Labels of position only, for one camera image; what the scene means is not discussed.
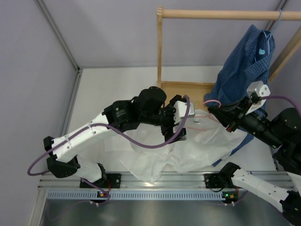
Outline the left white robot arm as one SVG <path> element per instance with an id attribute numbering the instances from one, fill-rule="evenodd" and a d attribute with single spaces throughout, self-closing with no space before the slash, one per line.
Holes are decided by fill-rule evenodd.
<path id="1" fill-rule="evenodd" d="M 88 162 L 79 154 L 90 145 L 120 134 L 139 147 L 156 149 L 181 140 L 186 135 L 184 128 L 189 116 L 190 103 L 188 96 L 174 96 L 165 105 L 166 94 L 159 87 L 150 87 L 130 100 L 118 100 L 106 107 L 102 113 L 81 128 L 63 137 L 46 137 L 44 148 L 48 151 L 48 170 L 56 178 L 67 178 L 75 175 L 84 178 L 95 187 L 106 184 L 106 173 L 102 164 Z M 135 130 L 140 124 L 158 126 L 164 136 L 160 145 L 144 145 L 135 142 L 125 132 Z"/>

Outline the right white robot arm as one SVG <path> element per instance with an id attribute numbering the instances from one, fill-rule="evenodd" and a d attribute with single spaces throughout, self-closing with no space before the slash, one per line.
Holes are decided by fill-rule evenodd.
<path id="1" fill-rule="evenodd" d="M 245 97 L 241 101 L 226 106 L 211 106 L 209 113 L 228 132 L 243 129 L 266 145 L 277 149 L 273 158 L 287 172 L 296 190 L 287 190 L 246 172 L 240 166 L 228 162 L 215 174 L 206 176 L 207 188 L 243 188 L 265 200 L 292 225 L 301 224 L 301 117 L 296 107 L 286 108 L 273 120 L 249 113 L 254 102 Z"/>

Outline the white shirt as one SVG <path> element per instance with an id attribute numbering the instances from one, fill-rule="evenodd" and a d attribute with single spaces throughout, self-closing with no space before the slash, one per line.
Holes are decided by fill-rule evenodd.
<path id="1" fill-rule="evenodd" d="M 186 139 L 156 149 L 142 148 L 120 135 L 105 140 L 105 151 L 117 154 L 120 162 L 139 180 L 153 184 L 166 165 L 178 173 L 199 170 L 228 158 L 246 138 L 237 129 L 227 132 L 215 116 L 196 110 L 185 123 Z"/>

